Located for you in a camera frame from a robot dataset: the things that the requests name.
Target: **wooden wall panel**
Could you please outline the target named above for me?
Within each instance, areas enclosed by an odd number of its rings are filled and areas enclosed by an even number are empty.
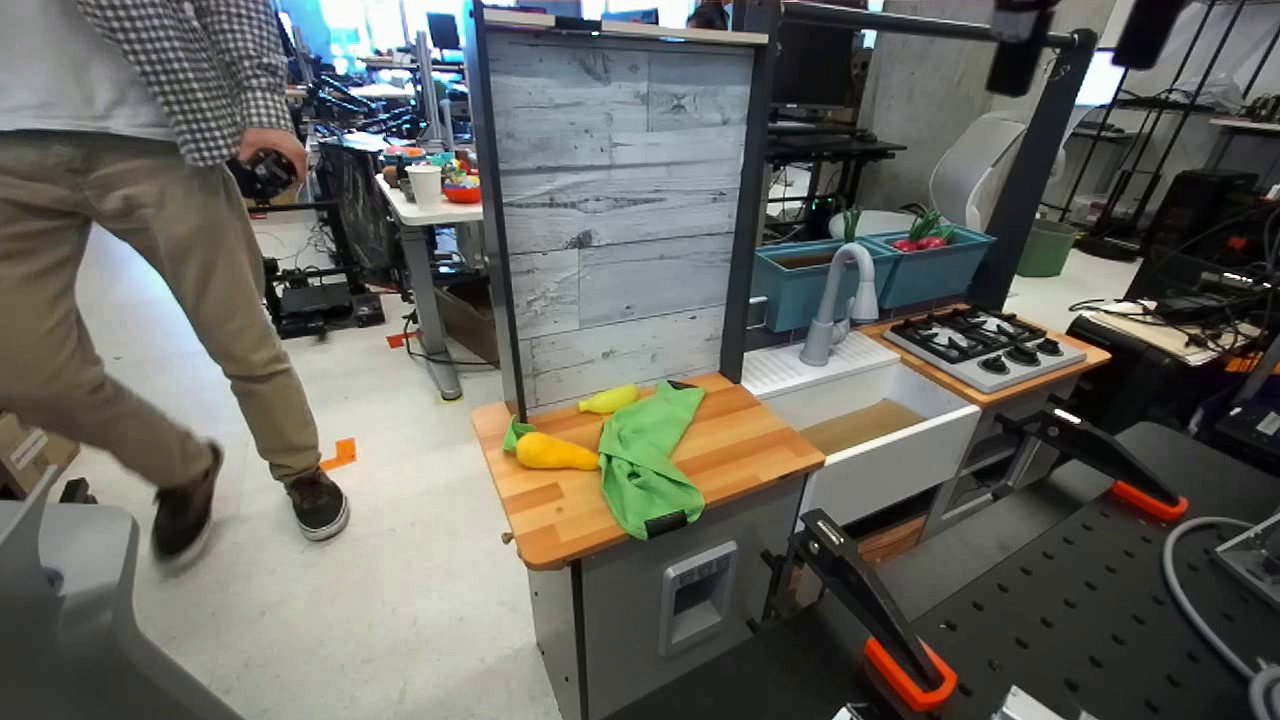
[[[526,414],[721,369],[751,48],[486,32]]]

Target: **stovetop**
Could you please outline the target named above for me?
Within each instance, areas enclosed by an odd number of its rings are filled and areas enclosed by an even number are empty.
[[[1017,315],[969,308],[907,315],[886,330],[886,342],[976,393],[1017,390],[1045,374],[1082,365],[1082,351],[1065,347]]]

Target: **white sink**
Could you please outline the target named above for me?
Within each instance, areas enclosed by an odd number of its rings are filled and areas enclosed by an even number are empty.
[[[860,333],[825,369],[800,365],[800,346],[746,351],[744,390],[826,451],[800,511],[838,523],[951,480],[981,418]]]

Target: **green cloth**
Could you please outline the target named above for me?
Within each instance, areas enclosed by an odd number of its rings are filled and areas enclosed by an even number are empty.
[[[703,516],[703,491],[672,466],[703,390],[657,390],[609,418],[598,431],[603,503],[630,540],[682,529]]]

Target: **black shoe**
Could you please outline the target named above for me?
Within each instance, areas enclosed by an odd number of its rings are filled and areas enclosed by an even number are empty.
[[[304,523],[313,546],[349,529],[349,495],[323,471],[282,483],[293,516]]]
[[[186,565],[207,547],[212,487],[223,467],[223,451],[214,446],[207,451],[212,466],[197,483],[154,491],[150,547],[164,565]]]

